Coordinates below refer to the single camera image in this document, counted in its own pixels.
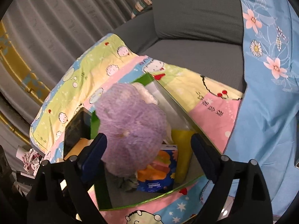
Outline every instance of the embroidered pink flower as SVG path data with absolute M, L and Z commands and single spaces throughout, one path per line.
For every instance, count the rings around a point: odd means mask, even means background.
M 270 57 L 267 56 L 268 63 L 264 62 L 264 65 L 272 71 L 272 75 L 275 79 L 279 79 L 280 76 L 287 78 L 286 69 L 280 67 L 280 59 L 275 58 L 273 61 Z
M 257 27 L 261 28 L 262 23 L 255 18 L 255 15 L 251 9 L 248 9 L 247 13 L 243 13 L 243 18 L 247 20 L 246 28 L 247 29 L 253 28 L 254 32 L 257 34 L 258 33 Z

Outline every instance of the screw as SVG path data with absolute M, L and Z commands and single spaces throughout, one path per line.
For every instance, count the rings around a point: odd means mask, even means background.
M 229 160 L 229 157 L 226 156 L 226 155 L 222 155 L 222 156 L 221 156 L 221 160 L 222 160 L 222 161 L 228 161 L 228 160 Z
M 69 160 L 71 162 L 76 161 L 77 160 L 77 156 L 76 155 L 70 156 Z
M 42 164 L 42 166 L 46 166 L 48 164 L 48 162 L 49 162 L 48 160 L 44 160 L 41 162 L 41 164 Z
M 255 159 L 251 159 L 250 163 L 254 166 L 258 164 L 257 160 L 255 160 Z

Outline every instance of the tissue pack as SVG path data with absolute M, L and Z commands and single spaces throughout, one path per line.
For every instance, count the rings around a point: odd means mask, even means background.
M 163 144 L 155 160 L 137 172 L 137 190 L 166 193 L 173 189 L 178 160 L 176 145 Z

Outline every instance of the white star print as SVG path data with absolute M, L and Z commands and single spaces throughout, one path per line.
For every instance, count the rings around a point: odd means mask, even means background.
M 211 103 L 213 102 L 213 100 L 212 100 L 212 99 L 207 99 L 206 102 L 207 102 L 208 104 L 211 104 Z
M 178 204 L 177 209 L 180 209 L 181 211 L 186 210 L 185 205 L 183 204 L 183 202 L 181 204 Z
M 173 222 L 174 222 L 174 223 L 178 223 L 178 222 L 180 222 L 180 218 L 177 218 L 177 217 L 174 218 L 174 217 L 173 217 Z

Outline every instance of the blue fabric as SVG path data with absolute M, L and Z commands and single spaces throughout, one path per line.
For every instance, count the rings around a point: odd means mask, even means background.
M 241 3 L 247 89 L 225 154 L 234 161 L 258 161 L 273 214 L 281 216 L 299 190 L 299 169 L 295 167 L 299 18 L 287 0 Z M 231 196 L 235 196 L 237 185 L 234 181 Z M 209 182 L 204 201 L 212 187 Z

